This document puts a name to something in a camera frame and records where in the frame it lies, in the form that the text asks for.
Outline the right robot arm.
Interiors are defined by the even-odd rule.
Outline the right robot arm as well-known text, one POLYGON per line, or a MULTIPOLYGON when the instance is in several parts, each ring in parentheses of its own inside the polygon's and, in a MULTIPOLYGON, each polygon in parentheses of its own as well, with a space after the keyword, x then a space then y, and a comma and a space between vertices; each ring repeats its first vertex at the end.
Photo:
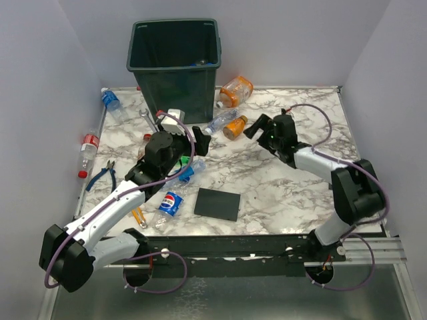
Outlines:
POLYGON ((292 116, 285 111, 270 118, 261 115, 244 130, 251 139, 259 130, 259 146, 275 155, 282 163, 307 171, 323 179, 332 188, 334 213, 308 235, 306 255, 315 261, 328 256, 331 246, 339 243, 368 218, 389 209, 389 200, 379 186, 371 162, 340 160, 316 151, 298 140, 292 116))

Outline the small orange juice bottle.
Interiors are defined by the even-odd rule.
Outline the small orange juice bottle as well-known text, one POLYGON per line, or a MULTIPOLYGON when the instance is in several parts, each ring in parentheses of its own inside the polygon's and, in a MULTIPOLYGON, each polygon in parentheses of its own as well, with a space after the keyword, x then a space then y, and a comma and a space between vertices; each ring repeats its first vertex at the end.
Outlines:
POLYGON ((229 140, 236 139, 244 130, 248 118, 245 115, 234 119, 223 128, 223 134, 229 140))

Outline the clear crushed water bottle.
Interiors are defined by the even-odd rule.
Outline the clear crushed water bottle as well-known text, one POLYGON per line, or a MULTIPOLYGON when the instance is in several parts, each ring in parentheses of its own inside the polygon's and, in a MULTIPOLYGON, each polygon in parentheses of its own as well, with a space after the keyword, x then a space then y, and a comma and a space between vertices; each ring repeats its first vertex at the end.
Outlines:
POLYGON ((230 109, 226 112, 219 114, 211 120, 211 122, 207 125, 204 131, 208 135, 214 134, 215 132, 225 127, 228 123, 236 119, 238 117, 238 113, 239 112, 237 109, 230 109))

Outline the blue label water bottle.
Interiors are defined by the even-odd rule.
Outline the blue label water bottle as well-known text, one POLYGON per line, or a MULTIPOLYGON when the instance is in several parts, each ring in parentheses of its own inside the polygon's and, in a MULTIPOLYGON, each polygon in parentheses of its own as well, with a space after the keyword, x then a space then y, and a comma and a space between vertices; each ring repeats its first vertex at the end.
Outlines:
POLYGON ((196 66, 206 66, 206 65, 213 65, 213 63, 211 63, 211 62, 209 62, 209 61, 207 61, 205 59, 200 59, 200 60, 197 60, 196 62, 194 62, 194 63, 191 64, 191 66, 194 66, 194 67, 196 67, 196 66))

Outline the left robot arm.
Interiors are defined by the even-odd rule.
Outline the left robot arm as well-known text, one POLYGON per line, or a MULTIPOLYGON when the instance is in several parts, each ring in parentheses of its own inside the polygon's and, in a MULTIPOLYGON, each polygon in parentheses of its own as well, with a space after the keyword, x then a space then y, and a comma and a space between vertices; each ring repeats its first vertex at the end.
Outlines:
POLYGON ((147 257, 147 246, 137 231, 124 231, 108 240, 103 237, 166 182, 188 170, 183 167, 171 174, 181 157, 206 156, 210 141, 210 135, 197 126, 185 129, 182 135, 167 129, 154 133, 144 156, 104 200, 68 225, 53 224, 46 230, 39 258, 39 266, 45 271, 45 286, 52 289, 60 285, 72 293, 100 267, 127 258, 133 263, 142 262, 147 257))

